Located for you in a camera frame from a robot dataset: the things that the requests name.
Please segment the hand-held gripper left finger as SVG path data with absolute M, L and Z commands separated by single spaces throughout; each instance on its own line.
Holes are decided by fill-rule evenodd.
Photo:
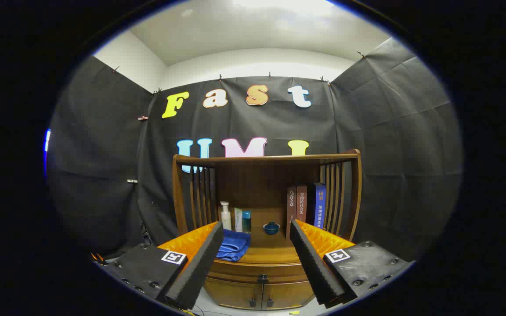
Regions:
M 139 244 L 112 262 L 94 254 L 93 264 L 133 292 L 185 310 L 195 305 L 223 238 L 221 222 L 213 222 L 160 246 Z

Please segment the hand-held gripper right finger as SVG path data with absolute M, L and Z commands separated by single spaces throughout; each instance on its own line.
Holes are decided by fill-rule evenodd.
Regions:
M 373 241 L 354 244 L 293 220 L 290 239 L 318 304 L 345 304 L 387 286 L 414 265 Z

